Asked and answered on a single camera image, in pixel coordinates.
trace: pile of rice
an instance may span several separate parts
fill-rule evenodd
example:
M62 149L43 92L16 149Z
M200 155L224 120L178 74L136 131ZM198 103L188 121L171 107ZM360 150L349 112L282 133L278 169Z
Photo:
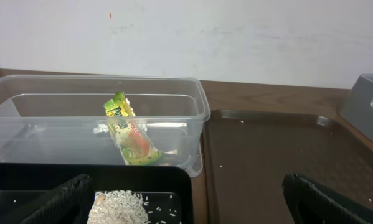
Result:
M87 224L148 224L142 194L130 190L97 192Z

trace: transparent bin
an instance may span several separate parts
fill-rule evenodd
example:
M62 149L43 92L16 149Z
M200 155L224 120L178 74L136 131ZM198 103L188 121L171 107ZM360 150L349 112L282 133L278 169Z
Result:
M103 104L123 91L136 117L109 118ZM0 78L0 162L124 164L108 120L146 128L163 158L152 165L202 169L200 135L210 118L194 78L112 75L10 75Z

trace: black tray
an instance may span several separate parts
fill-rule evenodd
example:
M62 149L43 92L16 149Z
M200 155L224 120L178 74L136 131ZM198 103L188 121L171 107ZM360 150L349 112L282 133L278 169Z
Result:
M0 216L79 174L88 174L96 191L131 190L148 196L149 205L144 207L154 211L148 214L151 223L193 223L189 175L164 166L0 164ZM177 210L175 217L169 209Z
M294 223L281 187L291 172L373 210L373 153L331 119L213 111L204 152L212 224Z

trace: plastic wrapper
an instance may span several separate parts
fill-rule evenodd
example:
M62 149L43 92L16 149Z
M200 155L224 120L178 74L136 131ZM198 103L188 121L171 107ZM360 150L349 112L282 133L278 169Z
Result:
M123 92L117 92L104 107L106 115L110 117L135 116ZM153 146L141 125L130 119L119 121L109 119L108 129L127 165L148 165L163 156L163 153Z

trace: wooden table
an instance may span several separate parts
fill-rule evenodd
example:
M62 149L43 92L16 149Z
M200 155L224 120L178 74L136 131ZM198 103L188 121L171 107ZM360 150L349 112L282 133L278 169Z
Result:
M0 69L0 77L12 74L63 74ZM284 113L316 114L339 121L373 152L373 143L337 115L337 109L349 90L249 83L201 81L210 109L258 110ZM205 170L192 178L196 224L209 222Z

